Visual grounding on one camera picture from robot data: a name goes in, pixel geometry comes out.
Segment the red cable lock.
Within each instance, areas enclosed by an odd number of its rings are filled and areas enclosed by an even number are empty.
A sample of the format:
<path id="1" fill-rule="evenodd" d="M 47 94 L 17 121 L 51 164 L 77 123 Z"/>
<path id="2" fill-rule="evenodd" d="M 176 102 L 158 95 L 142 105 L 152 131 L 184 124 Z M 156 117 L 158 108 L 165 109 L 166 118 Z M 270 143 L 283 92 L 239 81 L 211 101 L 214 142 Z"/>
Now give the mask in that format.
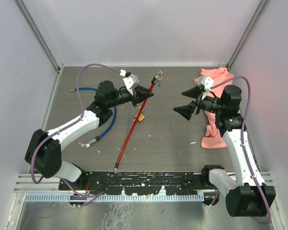
<path id="1" fill-rule="evenodd" d="M 150 88 L 149 88 L 149 91 L 150 91 L 150 92 L 153 91 L 153 88 L 154 88 L 154 86 L 155 86 L 156 84 L 157 84 L 157 79 L 156 79 L 156 74 L 155 74 L 155 76 L 153 77 L 153 79 L 152 79 L 152 81 L 151 81 L 151 86 L 150 86 Z M 146 99 L 145 101 L 143 101 L 143 103 L 142 103 L 142 105 L 141 105 L 141 108 L 140 108 L 140 111 L 137 113 L 137 116 L 139 116 L 140 114 L 142 114 L 142 112 L 143 112 L 143 110 L 144 110 L 144 108 L 145 108 L 146 103 L 147 103 L 147 99 Z M 123 155 L 124 155 L 125 149 L 126 149 L 126 147 L 127 147 L 127 145 L 128 145 L 128 142 L 129 142 L 129 140 L 130 140 L 130 137 L 132 136 L 132 133 L 133 133 L 133 131 L 134 131 L 137 123 L 138 123 L 138 120 L 134 120 L 134 122 L 133 122 L 133 124 L 132 124 L 132 126 L 131 126 L 131 129 L 130 129 L 130 131 L 129 131 L 129 133 L 128 133 L 125 141 L 124 141 L 124 144 L 123 144 L 123 146 L 122 146 L 122 149 L 121 149 L 121 151 L 120 151 L 120 154 L 119 154 L 119 156 L 118 156 L 118 158 L 117 158 L 117 161 L 116 161 L 116 163 L 115 163 L 115 166 L 114 166 L 114 173 L 117 173 L 117 172 L 118 172 L 118 168 L 119 168 L 121 159 L 122 159 L 122 157 L 123 157 Z"/>

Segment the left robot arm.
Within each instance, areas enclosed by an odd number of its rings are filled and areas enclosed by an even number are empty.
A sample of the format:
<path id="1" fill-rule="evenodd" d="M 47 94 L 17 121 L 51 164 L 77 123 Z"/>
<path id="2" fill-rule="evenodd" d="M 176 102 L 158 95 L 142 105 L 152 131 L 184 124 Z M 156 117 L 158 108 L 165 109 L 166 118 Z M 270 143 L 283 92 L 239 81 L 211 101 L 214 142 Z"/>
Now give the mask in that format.
<path id="1" fill-rule="evenodd" d="M 113 115 L 113 107 L 128 102 L 137 105 L 153 95 L 152 90 L 140 85 L 129 91 L 125 86 L 115 89 L 109 80 L 101 82 L 94 101 L 79 116 L 58 128 L 33 133 L 24 158 L 31 166 L 33 182 L 41 182 L 35 178 L 38 172 L 42 178 L 58 177 L 76 190 L 83 189 L 88 181 L 85 171 L 62 160 L 63 150 L 83 134 L 104 125 Z"/>

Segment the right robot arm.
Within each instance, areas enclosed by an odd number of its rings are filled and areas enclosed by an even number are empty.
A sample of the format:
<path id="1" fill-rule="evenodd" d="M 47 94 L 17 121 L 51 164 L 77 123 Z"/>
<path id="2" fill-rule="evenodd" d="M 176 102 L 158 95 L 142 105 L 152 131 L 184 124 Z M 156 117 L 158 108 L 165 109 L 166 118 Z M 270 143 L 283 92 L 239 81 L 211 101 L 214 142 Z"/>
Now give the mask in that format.
<path id="1" fill-rule="evenodd" d="M 192 98 L 188 105 L 175 107 L 173 110 L 190 120 L 193 114 L 201 110 L 216 115 L 216 127 L 223 138 L 234 166 L 234 175 L 230 176 L 220 166 L 205 166 L 201 176 L 203 187 L 214 186 L 225 197 L 228 214 L 232 217 L 268 217 L 276 191 L 267 185 L 260 174 L 248 143 L 245 122 L 239 113 L 241 89 L 227 85 L 221 97 L 205 96 L 203 87 L 195 86 L 182 92 Z"/>

